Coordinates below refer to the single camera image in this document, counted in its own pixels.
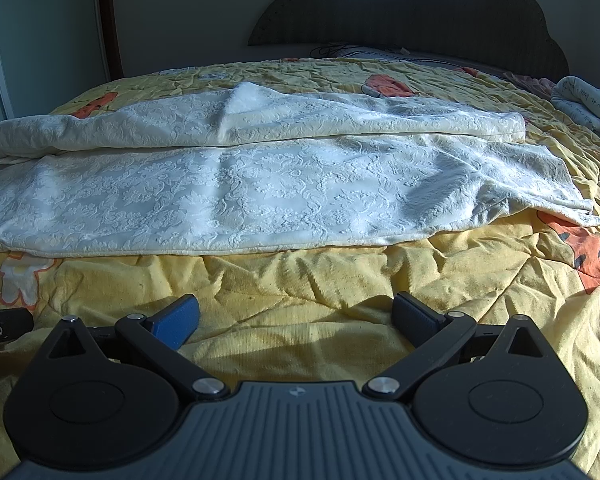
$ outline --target bed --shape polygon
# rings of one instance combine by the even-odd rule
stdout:
[[[538,16],[537,4],[520,1]],[[269,37],[279,30],[261,26],[276,15],[276,5],[264,13],[252,43],[265,41],[265,30]],[[538,20],[541,27],[524,40],[545,49],[537,57],[501,50],[491,55],[480,49],[474,55],[466,43],[461,47],[466,50],[450,48],[453,34],[462,34],[456,29],[443,38],[449,48],[395,38],[375,43],[453,56],[467,60],[466,66],[473,60],[534,77],[565,75],[564,55],[548,37],[544,19]],[[525,28],[533,29],[529,23]],[[287,30],[304,34],[307,27],[288,25]],[[543,34],[541,43],[534,43]],[[361,40],[306,35],[302,41],[365,43]],[[525,143],[545,146],[563,160],[600,218],[600,139],[548,101],[470,66],[448,70],[402,60],[329,58],[184,68],[113,81],[52,114],[94,117],[137,102],[229,89],[241,82],[286,94],[362,94],[371,88],[492,112],[519,112],[526,123]],[[587,401],[589,424],[573,460],[600,479],[600,225],[584,228],[532,208],[480,228],[388,246],[79,258],[0,251],[0,304],[26,306],[35,318],[31,333],[0,352],[0,476],[17,462],[2,426],[5,398],[65,314],[80,316],[86,325],[110,325],[131,311],[153,313],[193,293],[200,301],[202,322],[181,353],[229,386],[246,378],[351,378],[361,385],[412,348],[390,326],[392,297],[400,290],[439,312],[462,310],[483,323],[503,324],[516,313],[532,316]]]

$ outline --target wrinkled yellow fabric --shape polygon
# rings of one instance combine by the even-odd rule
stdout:
[[[116,99],[94,113],[241,81],[281,92],[360,92],[378,73],[424,96],[519,111],[530,121],[527,142],[560,156],[600,215],[600,140],[549,102],[483,74],[371,60],[236,63],[115,81],[54,113],[76,111],[111,91]],[[600,235],[600,228],[590,232]],[[0,253],[0,265],[6,256]],[[600,480],[600,287],[587,294],[573,266],[571,247],[534,210],[390,247],[56,260],[38,276],[35,330],[0,352],[0,476],[17,463],[2,425],[4,401],[65,314],[87,325],[110,325],[193,293],[200,300],[200,328],[180,352],[230,386],[241,379],[354,379],[362,385],[411,349],[390,326],[392,297],[408,290],[440,312],[459,309],[484,323],[503,324],[515,313],[532,316],[587,401],[589,423],[574,462]]]

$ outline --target dark headboard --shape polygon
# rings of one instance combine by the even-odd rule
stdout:
[[[569,65],[535,0],[275,0],[250,45],[392,44],[558,81]]]

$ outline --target metal screw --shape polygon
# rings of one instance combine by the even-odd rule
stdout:
[[[220,379],[204,377],[194,381],[192,388],[199,394],[217,395],[224,389],[224,383]]]
[[[366,385],[378,394],[394,394],[400,388],[400,383],[392,377],[374,377]]]

